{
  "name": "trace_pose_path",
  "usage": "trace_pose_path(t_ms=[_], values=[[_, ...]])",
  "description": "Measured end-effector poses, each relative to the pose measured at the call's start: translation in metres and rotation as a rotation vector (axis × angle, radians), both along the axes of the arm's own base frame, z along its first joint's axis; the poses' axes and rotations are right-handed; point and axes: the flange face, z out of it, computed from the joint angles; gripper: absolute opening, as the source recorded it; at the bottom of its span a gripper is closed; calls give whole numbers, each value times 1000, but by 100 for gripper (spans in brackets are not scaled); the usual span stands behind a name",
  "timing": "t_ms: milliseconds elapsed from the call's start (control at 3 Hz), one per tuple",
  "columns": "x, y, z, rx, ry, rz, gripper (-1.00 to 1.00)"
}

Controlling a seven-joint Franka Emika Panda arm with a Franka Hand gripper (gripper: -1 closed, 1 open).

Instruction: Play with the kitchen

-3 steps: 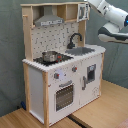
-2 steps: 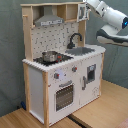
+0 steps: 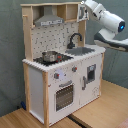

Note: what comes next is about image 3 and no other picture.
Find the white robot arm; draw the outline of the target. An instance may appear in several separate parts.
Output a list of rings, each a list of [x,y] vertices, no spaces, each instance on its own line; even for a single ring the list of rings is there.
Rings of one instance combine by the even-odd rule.
[[[125,21],[116,14],[110,13],[101,3],[86,0],[85,7],[91,20],[103,26],[95,35],[94,42],[101,47],[128,52],[128,39],[115,40],[114,37],[125,28]]]

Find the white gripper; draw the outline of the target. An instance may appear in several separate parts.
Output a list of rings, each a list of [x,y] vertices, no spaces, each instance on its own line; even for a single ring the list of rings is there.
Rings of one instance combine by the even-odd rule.
[[[91,10],[94,10],[98,6],[98,3],[94,0],[86,0],[85,6]]]

